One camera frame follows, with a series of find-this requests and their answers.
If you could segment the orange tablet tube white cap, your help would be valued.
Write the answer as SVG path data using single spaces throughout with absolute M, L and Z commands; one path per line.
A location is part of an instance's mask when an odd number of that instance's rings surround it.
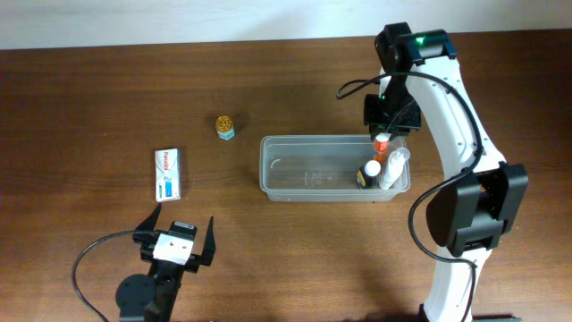
M 381 165 L 385 163 L 388 154 L 388 148 L 391 135 L 387 132 L 381 132 L 374 137 L 374 160 Z

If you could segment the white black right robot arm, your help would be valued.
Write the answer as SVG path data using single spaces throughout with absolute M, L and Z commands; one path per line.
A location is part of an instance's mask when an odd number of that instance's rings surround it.
M 470 321 L 479 275 L 501 236 L 515 221 L 528 186 L 522 165 L 510 165 L 478 120 L 463 80 L 457 51 L 444 30 L 414 33 L 405 22 L 388 24 L 374 40 L 382 64 L 379 96 L 366 96 L 364 124 L 371 135 L 406 136 L 422 120 L 433 136 L 443 182 L 416 199 L 414 225 L 425 202 L 435 251 L 433 284 L 420 321 Z

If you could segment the white dropper bottle clear cap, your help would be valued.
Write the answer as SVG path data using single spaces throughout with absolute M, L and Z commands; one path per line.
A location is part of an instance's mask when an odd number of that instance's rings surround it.
M 409 158 L 407 148 L 397 148 L 389 154 L 378 181 L 382 190 L 388 190 L 399 179 Z

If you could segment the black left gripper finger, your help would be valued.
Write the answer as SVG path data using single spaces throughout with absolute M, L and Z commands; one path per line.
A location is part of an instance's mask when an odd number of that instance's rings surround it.
M 160 216 L 161 209 L 162 204 L 158 203 L 151 214 L 136 227 L 135 232 L 153 232 L 156 226 L 156 222 Z
M 215 256 L 215 252 L 216 243 L 214 234 L 214 218 L 211 216 L 206 230 L 206 238 L 204 240 L 203 249 L 200 255 L 201 265 L 210 267 Z

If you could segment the dark bottle white cap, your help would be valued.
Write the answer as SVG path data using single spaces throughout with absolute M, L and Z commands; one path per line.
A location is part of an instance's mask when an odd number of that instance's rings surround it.
M 372 159 L 363 164 L 357 171 L 357 186 L 359 189 L 372 189 L 377 184 L 381 172 L 381 164 Z

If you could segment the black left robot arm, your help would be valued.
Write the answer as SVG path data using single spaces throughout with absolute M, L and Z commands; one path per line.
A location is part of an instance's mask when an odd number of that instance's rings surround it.
M 194 254 L 197 227 L 174 221 L 168 230 L 156 230 L 161 208 L 157 205 L 133 234 L 133 241 L 140 245 L 140 258 L 150 268 L 146 274 L 126 277 L 117 287 L 115 301 L 121 321 L 170 320 L 183 275 L 196 274 L 200 267 L 209 267 L 213 262 L 214 220 L 209 220 L 202 252 Z

